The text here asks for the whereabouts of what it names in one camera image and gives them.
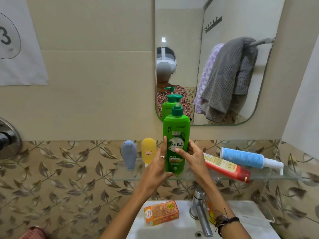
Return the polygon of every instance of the orange soap box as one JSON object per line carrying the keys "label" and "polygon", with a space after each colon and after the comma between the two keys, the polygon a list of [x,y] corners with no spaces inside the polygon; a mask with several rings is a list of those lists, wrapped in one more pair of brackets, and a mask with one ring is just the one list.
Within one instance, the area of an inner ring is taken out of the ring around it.
{"label": "orange soap box", "polygon": [[159,225],[179,218],[179,210],[174,200],[151,205],[144,208],[145,222],[150,225]]}

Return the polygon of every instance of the bracelet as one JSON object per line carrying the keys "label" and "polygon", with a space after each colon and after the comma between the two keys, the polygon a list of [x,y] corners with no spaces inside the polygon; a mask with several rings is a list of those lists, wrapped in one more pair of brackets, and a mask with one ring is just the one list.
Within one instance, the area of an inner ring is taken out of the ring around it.
{"label": "bracelet", "polygon": [[238,217],[233,217],[233,218],[230,218],[228,219],[226,215],[224,214],[221,214],[219,216],[216,217],[216,224],[215,224],[215,227],[217,227],[218,229],[218,234],[220,237],[221,236],[221,233],[220,233],[220,230],[221,228],[224,226],[224,225],[227,225],[228,223],[232,223],[234,221],[239,221],[239,218]]}

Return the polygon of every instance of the grey towel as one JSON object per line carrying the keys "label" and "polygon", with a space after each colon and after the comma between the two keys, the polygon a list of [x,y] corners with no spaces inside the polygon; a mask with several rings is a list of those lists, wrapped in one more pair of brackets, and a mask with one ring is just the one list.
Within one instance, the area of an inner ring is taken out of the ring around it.
{"label": "grey towel", "polygon": [[245,45],[254,41],[250,37],[230,40],[217,54],[201,96],[200,108],[208,120],[221,122],[229,109],[232,95],[247,94],[257,48]]}

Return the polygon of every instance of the hand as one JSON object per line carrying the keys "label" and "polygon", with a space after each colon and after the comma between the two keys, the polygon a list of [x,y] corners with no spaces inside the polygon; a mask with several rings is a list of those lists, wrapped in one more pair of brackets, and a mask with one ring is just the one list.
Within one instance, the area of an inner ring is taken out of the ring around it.
{"label": "hand", "polygon": [[189,140],[187,151],[188,153],[183,149],[175,149],[175,152],[185,158],[189,163],[197,183],[202,186],[202,188],[205,188],[205,186],[213,180],[206,167],[204,153],[192,140]]}
{"label": "hand", "polygon": [[167,137],[164,136],[162,147],[157,150],[155,158],[145,169],[136,190],[148,200],[158,187],[174,173],[165,172],[165,159],[160,156],[166,155]]}

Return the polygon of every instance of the white sink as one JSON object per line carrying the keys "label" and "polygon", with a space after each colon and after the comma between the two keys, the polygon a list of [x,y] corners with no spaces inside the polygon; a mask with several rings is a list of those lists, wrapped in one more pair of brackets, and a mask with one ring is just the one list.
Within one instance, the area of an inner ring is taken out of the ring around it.
{"label": "white sink", "polygon": [[[200,237],[196,237],[195,234],[197,235],[197,232],[202,231],[201,225],[199,221],[194,220],[189,215],[189,208],[192,205],[191,201],[176,200],[180,211],[179,219],[156,226],[146,225],[144,221],[144,208],[163,202],[167,201],[147,201],[144,204],[132,225],[127,239],[194,239]],[[254,202],[229,201],[229,205],[253,239],[280,239]],[[216,228],[214,225],[211,223],[210,225],[214,238],[221,238],[215,232]]]}

